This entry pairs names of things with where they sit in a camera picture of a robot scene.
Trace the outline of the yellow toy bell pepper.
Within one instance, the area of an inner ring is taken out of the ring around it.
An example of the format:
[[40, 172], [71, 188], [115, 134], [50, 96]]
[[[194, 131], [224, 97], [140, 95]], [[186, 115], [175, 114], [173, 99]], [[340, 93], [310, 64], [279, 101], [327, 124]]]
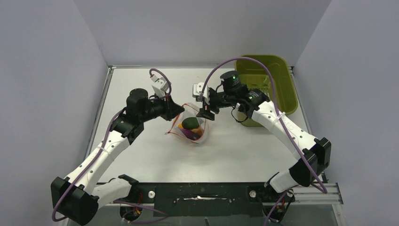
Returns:
[[[183, 128], [182, 125], [181, 125], [181, 123], [178, 124], [177, 127], [178, 127], [179, 129], [182, 129], [182, 128]], [[195, 132], [195, 133], [201, 135], [201, 137], [203, 136], [203, 131], [202, 131], [202, 128], [201, 128], [201, 127], [198, 127], [198, 128], [196, 128], [196, 129], [191, 129], [191, 131], [193, 131], [193, 132]]]

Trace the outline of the dark green toy avocado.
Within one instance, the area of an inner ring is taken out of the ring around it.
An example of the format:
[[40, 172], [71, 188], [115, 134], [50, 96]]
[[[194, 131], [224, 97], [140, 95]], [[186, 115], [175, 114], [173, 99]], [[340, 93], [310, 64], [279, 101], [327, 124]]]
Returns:
[[185, 118], [182, 122], [181, 125], [184, 129], [196, 129], [200, 127], [200, 123], [198, 121], [197, 117], [188, 117]]

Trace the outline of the clear zip top bag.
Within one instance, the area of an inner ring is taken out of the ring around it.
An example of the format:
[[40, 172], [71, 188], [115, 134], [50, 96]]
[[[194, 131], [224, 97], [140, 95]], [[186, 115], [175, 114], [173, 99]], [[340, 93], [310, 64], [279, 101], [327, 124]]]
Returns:
[[175, 117], [166, 135], [174, 135], [181, 140], [198, 145], [204, 143], [209, 134], [208, 120], [197, 117], [200, 109], [193, 103], [185, 103], [182, 107], [184, 111]]

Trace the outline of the purple toy eggplant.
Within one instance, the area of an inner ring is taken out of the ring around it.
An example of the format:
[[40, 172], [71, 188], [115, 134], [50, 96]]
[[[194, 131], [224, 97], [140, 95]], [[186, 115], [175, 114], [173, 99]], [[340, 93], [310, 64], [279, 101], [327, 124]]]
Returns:
[[186, 138], [193, 140], [193, 141], [198, 140], [201, 137], [201, 135], [191, 131], [190, 129], [182, 128], [182, 129], [180, 129], [180, 131], [184, 134], [184, 136]]

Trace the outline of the olive green plastic basket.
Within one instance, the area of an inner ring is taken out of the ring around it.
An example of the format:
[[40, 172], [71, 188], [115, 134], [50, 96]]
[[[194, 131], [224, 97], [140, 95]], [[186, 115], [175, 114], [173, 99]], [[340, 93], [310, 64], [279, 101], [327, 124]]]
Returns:
[[[277, 94], [277, 106], [287, 115], [293, 114], [298, 108], [297, 95], [291, 76], [291, 68], [286, 61], [277, 55], [247, 55], [270, 71]], [[241, 83], [249, 89], [259, 89], [271, 100], [274, 99], [271, 81], [265, 70], [257, 63], [248, 60], [237, 60], [235, 69]]]

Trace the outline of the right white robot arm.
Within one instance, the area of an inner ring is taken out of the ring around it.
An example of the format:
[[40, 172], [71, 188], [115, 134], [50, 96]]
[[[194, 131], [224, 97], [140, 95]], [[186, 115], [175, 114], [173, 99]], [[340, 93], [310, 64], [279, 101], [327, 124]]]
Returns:
[[284, 112], [277, 110], [261, 90], [249, 89], [241, 83], [236, 71], [223, 73], [220, 80], [222, 92], [203, 82], [193, 85], [193, 97], [202, 103], [197, 116], [213, 121], [221, 108], [235, 107], [265, 127], [289, 149], [297, 161], [266, 182], [264, 193], [267, 199], [276, 201], [284, 191], [295, 186], [309, 187], [330, 164], [331, 142], [325, 137], [318, 139], [298, 127]]

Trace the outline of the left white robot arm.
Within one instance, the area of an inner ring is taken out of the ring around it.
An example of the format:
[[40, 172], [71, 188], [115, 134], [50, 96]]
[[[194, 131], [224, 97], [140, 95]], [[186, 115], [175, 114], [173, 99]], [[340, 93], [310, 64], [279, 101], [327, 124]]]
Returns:
[[84, 226], [103, 206], [128, 197], [136, 183], [133, 178], [121, 175], [103, 185], [97, 184], [99, 179], [143, 132], [145, 122], [158, 117], [171, 121], [182, 112], [184, 108], [172, 97], [149, 99], [147, 90], [131, 90], [126, 106], [112, 117], [91, 154], [66, 177], [56, 177], [51, 183], [52, 220], [69, 218]]

